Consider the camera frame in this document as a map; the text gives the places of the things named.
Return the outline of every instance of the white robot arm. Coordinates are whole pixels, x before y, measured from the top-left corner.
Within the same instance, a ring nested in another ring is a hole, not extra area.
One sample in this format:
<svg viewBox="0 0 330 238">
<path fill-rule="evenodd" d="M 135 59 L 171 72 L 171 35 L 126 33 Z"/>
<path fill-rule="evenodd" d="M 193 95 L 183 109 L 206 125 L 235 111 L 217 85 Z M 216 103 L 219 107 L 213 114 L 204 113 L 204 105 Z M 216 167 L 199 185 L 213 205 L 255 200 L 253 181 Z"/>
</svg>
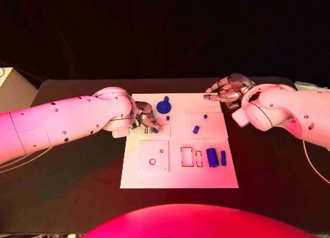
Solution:
<svg viewBox="0 0 330 238">
<path fill-rule="evenodd" d="M 126 91 L 111 87 L 93 96 L 54 101 L 0 114 L 0 164 L 33 152 L 70 142 L 101 129 L 112 137 L 129 134 L 129 126 L 161 125 L 151 105 L 134 102 Z"/>
<path fill-rule="evenodd" d="M 206 90 L 220 89 L 219 95 L 204 95 L 212 101 L 242 100 L 232 117 L 239 126 L 248 123 L 262 131 L 279 126 L 298 138 L 330 148 L 330 92 L 295 91 L 286 85 L 256 85 L 242 74 L 233 73 Z"/>
</svg>

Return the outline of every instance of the rectangular slot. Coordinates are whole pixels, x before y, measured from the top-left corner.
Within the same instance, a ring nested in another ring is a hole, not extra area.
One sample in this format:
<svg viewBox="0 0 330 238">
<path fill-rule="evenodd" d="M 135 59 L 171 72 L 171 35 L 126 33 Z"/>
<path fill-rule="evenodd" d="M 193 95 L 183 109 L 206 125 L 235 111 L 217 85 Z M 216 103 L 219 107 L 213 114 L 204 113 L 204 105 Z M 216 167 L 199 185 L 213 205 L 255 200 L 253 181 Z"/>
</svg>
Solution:
<svg viewBox="0 0 330 238">
<path fill-rule="evenodd" d="M 191 147 L 181 147 L 180 151 L 181 151 L 181 166 L 193 167 Z"/>
<path fill-rule="evenodd" d="M 196 151 L 196 164 L 197 164 L 197 167 L 203 167 L 200 151 Z"/>
</svg>

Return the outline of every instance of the blue object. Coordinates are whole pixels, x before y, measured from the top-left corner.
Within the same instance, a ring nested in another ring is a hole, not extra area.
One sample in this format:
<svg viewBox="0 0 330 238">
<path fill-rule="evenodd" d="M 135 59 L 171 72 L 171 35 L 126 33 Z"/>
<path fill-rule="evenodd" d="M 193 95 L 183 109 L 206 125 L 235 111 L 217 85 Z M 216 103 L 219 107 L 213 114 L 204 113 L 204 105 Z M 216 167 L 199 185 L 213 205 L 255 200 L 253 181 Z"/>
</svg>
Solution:
<svg viewBox="0 0 330 238">
<path fill-rule="evenodd" d="M 214 148 L 206 149 L 206 157 L 207 157 L 207 163 L 209 167 L 217 167 L 219 166 L 219 159 Z"/>
<path fill-rule="evenodd" d="M 220 165 L 226 166 L 227 165 L 227 161 L 226 161 L 226 151 L 223 150 L 220 152 Z"/>
<path fill-rule="evenodd" d="M 194 126 L 193 134 L 197 134 L 197 132 L 199 132 L 199 126 Z"/>
<path fill-rule="evenodd" d="M 170 111 L 170 102 L 168 102 L 168 96 L 164 97 L 164 100 L 161 102 L 158 102 L 157 104 L 157 111 L 161 114 L 168 113 Z"/>
</svg>

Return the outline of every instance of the blue cylinder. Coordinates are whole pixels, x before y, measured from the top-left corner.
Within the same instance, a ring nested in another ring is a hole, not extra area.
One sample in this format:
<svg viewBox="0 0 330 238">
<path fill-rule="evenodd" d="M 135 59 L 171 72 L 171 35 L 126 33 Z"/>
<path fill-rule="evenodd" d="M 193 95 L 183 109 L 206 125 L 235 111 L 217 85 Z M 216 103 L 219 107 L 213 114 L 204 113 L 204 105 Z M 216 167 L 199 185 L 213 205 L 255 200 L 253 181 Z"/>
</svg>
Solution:
<svg viewBox="0 0 330 238">
<path fill-rule="evenodd" d="M 227 165 L 226 151 L 224 151 L 224 150 L 220 152 L 220 165 L 222 165 L 222 166 L 226 166 L 226 165 Z"/>
<path fill-rule="evenodd" d="M 219 166 L 219 159 L 214 148 L 206 149 L 206 157 L 207 157 L 207 163 L 209 167 L 217 167 Z"/>
<path fill-rule="evenodd" d="M 193 134 L 197 134 L 197 132 L 199 132 L 199 126 L 194 126 Z"/>
</svg>

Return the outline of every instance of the dark table surface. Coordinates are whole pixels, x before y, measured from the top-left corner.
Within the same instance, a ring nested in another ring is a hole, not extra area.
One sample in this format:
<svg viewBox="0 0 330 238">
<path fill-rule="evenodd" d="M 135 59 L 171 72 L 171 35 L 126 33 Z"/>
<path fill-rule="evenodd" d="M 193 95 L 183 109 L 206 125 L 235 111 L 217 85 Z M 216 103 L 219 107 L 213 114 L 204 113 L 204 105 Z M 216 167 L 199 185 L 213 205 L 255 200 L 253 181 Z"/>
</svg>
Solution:
<svg viewBox="0 0 330 238">
<path fill-rule="evenodd" d="M 256 83 L 288 79 L 255 78 Z M 132 93 L 200 93 L 217 78 L 47 80 L 33 105 L 92 95 L 103 87 Z M 222 104 L 237 189 L 119 189 L 125 138 L 101 131 L 56 146 L 37 160 L 0 174 L 0 233 L 85 233 L 144 207 L 199 203 L 262 214 L 312 233 L 330 233 L 330 185 L 312 171 L 302 142 L 281 128 L 240 128 Z M 330 180 L 330 153 L 307 143 Z"/>
</svg>

